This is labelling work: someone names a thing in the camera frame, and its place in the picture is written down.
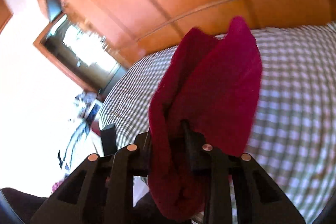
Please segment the red garment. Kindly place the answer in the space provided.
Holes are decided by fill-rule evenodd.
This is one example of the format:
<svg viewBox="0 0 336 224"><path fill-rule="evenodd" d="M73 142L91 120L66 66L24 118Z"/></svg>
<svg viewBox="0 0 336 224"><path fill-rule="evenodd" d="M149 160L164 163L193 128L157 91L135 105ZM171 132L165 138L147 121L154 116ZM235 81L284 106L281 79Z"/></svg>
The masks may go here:
<svg viewBox="0 0 336 224"><path fill-rule="evenodd" d="M181 122L232 156L247 145L259 99L261 57L245 20L217 39L192 28L183 37L149 106L148 183L161 214L178 222L203 210L204 187L182 152Z"/></svg>

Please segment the green white checkered bedsheet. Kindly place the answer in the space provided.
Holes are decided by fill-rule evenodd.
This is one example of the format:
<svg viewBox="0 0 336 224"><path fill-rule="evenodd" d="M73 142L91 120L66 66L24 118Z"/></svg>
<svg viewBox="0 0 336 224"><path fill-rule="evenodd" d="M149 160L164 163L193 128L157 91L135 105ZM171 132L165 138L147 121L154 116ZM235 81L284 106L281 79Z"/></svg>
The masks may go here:
<svg viewBox="0 0 336 224"><path fill-rule="evenodd" d="M335 192L335 23L252 34L262 82L247 152L312 223ZM150 100L174 52L136 62L104 101L98 123L115 125L118 147L148 130Z"/></svg>

